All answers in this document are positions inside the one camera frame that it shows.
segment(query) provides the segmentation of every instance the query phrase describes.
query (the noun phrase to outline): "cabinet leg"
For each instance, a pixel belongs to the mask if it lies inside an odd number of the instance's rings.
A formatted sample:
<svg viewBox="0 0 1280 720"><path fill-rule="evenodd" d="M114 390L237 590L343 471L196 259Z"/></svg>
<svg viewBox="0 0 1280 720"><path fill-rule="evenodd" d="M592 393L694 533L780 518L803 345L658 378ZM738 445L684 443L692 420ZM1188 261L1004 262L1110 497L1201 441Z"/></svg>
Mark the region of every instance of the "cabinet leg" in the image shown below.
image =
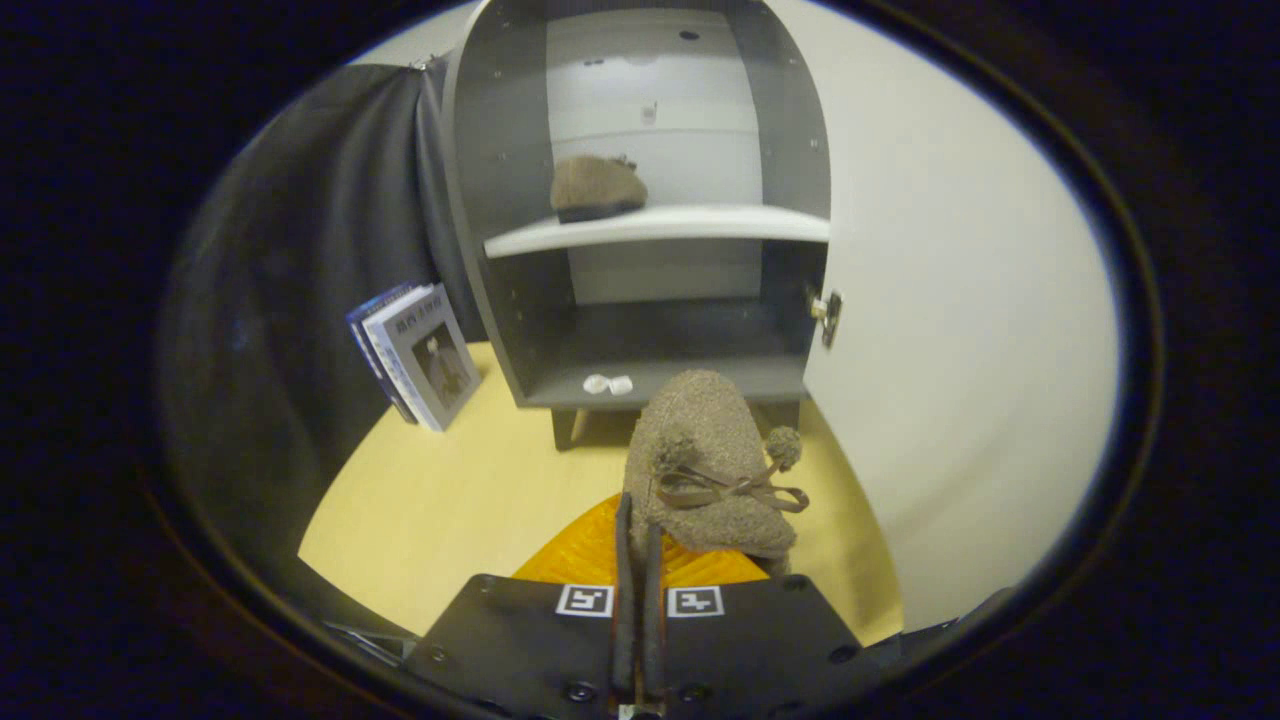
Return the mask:
<svg viewBox="0 0 1280 720"><path fill-rule="evenodd" d="M800 429L800 402L778 402L760 407L769 425L777 428L786 425L796 430Z"/></svg>
<svg viewBox="0 0 1280 720"><path fill-rule="evenodd" d="M573 423L577 410L552 410L552 432L556 436L556 450L568 450L573 446Z"/></svg>

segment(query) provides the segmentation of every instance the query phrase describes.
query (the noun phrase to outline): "fuzzy slipper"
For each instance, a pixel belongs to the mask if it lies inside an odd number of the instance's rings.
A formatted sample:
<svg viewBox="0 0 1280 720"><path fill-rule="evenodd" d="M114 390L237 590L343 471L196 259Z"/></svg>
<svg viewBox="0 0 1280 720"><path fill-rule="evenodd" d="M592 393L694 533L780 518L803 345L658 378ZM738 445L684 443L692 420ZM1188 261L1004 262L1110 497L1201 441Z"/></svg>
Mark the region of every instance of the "fuzzy slipper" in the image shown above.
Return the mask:
<svg viewBox="0 0 1280 720"><path fill-rule="evenodd" d="M799 433L774 429L768 452L772 465L746 400L728 378L687 370L667 382L640 414L627 454L632 556L644 561L653 523L691 551L740 550L767 573L786 573L796 533L782 511L804 510L809 498L772 480L799 461Z"/></svg>
<svg viewBox="0 0 1280 720"><path fill-rule="evenodd" d="M561 223L579 223L644 208L649 188L636 177L635 167L626 155L561 160L552 178L552 209Z"/></svg>

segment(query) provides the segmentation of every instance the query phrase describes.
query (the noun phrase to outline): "cabinet door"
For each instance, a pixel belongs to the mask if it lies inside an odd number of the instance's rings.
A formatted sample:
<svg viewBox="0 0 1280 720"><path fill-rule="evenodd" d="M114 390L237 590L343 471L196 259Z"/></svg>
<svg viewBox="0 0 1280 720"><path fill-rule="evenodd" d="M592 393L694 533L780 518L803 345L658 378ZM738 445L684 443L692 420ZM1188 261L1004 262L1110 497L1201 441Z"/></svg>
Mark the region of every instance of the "cabinet door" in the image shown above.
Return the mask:
<svg viewBox="0 0 1280 720"><path fill-rule="evenodd" d="M913 630L1018 583L1071 521L1117 400L1108 272L1069 186L974 90L818 4L771 6L829 137L823 293L844 304L805 384L877 515Z"/></svg>

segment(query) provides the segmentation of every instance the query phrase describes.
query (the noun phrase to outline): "orange mat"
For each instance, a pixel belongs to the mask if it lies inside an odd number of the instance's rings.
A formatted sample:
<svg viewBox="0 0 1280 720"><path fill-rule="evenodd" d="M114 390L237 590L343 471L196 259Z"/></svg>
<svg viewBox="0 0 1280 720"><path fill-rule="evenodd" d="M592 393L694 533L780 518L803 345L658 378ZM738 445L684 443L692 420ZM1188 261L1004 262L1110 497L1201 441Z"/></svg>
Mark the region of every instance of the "orange mat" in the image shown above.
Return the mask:
<svg viewBox="0 0 1280 720"><path fill-rule="evenodd" d="M541 583L612 585L618 579L613 542L614 516L622 495L600 502L570 523L534 553L512 578ZM692 552L662 536L662 587L727 585L764 580L768 575L736 550Z"/></svg>

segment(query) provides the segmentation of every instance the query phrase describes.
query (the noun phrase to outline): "wooden floor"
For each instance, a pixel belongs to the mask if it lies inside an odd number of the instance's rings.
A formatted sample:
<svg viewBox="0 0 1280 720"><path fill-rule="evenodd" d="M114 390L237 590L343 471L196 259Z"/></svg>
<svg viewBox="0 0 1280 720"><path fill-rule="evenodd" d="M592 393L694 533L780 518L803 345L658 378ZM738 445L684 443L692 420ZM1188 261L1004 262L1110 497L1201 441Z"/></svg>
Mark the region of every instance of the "wooden floor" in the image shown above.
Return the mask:
<svg viewBox="0 0 1280 720"><path fill-rule="evenodd" d="M550 414L520 410L488 343L484 378L444 433L378 421L321 501L298 556L388 620L424 634L466 580L509 575L566 524L622 488L637 413L581 413L557 452ZM804 457L787 474L813 505L788 515L795 573L809 575L864 644L897 633L888 548L817 407L800 411Z"/></svg>

